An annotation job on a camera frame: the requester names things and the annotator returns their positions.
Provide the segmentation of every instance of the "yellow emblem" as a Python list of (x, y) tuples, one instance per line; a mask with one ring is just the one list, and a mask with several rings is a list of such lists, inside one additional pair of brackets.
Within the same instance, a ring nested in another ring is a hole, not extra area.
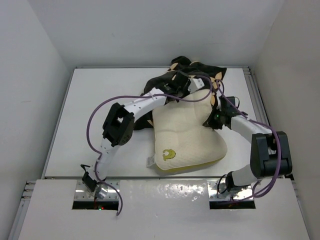
[(172, 149), (165, 149), (163, 150), (163, 160), (167, 161), (168, 159), (173, 159), (176, 156), (176, 152)]

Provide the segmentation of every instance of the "black fabric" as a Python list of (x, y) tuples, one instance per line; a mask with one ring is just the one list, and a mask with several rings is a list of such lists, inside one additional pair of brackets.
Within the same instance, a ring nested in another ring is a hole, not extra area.
[[(144, 89), (143, 95), (147, 94), (151, 91), (155, 86), (159, 84), (175, 84), (176, 86), (185, 86), (190, 76), (203, 75), (211, 79), (216, 79), (216, 76), (220, 76), (220, 80), (222, 80), (226, 74), (227, 68), (225, 67), (217, 67), (205, 65), (201, 62), (191, 62), (189, 58), (185, 56), (176, 57), (171, 61), (171, 67), (168, 71), (161, 75), (150, 79)], [(204, 81), (203, 89), (209, 89), (210, 84), (207, 81)], [(181, 98), (186, 97), (189, 94), (187, 89), (182, 89)], [(211, 104), (214, 102), (212, 107), (217, 107), (217, 97), (215, 95), (212, 96)], [(205, 127), (210, 127), (208, 124), (208, 120), (203, 124)], [(153, 128), (153, 117), (152, 112), (148, 112), (140, 119), (138, 119), (134, 124), (134, 130), (142, 130), (147, 128)]]

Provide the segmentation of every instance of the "white tag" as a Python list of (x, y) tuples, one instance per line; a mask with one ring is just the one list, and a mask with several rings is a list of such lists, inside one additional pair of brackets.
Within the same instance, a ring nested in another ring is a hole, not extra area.
[(155, 155), (154, 154), (153, 156), (150, 156), (146, 159), (146, 167), (147, 168), (150, 168), (151, 166), (155, 165), (156, 164), (156, 161), (155, 161)]

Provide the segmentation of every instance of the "wall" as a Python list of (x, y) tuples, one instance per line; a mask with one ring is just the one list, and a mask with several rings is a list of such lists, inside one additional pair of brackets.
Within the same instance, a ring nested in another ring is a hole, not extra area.
[(70, 73), (27, 0), (0, 3), (0, 239), (41, 177)]
[(247, 66), (283, 0), (29, 0), (66, 64), (168, 66), (186, 55)]
[(293, 175), (312, 239), (320, 236), (319, 13), (317, 0), (286, 1), (255, 68), (270, 122), (288, 134)]

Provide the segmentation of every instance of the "quilted white fabric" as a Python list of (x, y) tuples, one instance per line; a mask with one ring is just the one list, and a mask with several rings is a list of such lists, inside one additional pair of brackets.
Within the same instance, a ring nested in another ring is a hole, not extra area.
[[(203, 98), (208, 89), (185, 99)], [(202, 124), (211, 113), (211, 97), (200, 102), (170, 102), (152, 112), (155, 132), (155, 163), (162, 170), (214, 162), (227, 153), (224, 139)]]

